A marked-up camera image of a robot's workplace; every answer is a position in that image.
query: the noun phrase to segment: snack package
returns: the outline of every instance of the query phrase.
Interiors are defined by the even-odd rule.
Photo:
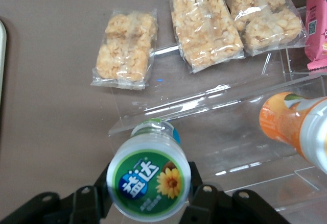
[[[224,0],[170,0],[181,56],[196,73],[244,56],[243,43]]]
[[[244,50],[252,56],[304,47],[308,34],[291,0],[226,0]]]
[[[307,0],[306,28],[308,69],[327,67],[327,0]]]
[[[105,30],[92,85],[142,90],[157,39],[156,11],[114,11]]]

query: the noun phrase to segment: white bottle cap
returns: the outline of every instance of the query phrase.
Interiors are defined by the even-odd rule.
[[[131,137],[107,172],[116,207],[138,221],[160,221],[182,208],[191,186],[186,156],[174,139],[160,133]]]
[[[305,158],[327,173],[327,100],[306,116],[301,126],[300,144]]]

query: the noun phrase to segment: qr code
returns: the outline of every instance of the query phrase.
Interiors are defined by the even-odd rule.
[[[316,33],[317,20],[314,20],[309,23],[309,35]]]

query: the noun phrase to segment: plastic bottle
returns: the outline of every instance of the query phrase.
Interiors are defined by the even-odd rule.
[[[191,170],[174,127],[150,119],[135,127],[107,171],[116,207],[138,221],[160,221],[175,214],[188,197]]]
[[[327,173],[327,97],[305,99],[290,92],[276,94],[264,103],[260,126],[268,137],[292,145]]]

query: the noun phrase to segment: green bottle label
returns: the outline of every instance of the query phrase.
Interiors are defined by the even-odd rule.
[[[119,204],[139,216],[162,215],[173,209],[184,192],[180,167],[168,155],[141,150],[125,157],[113,174]]]

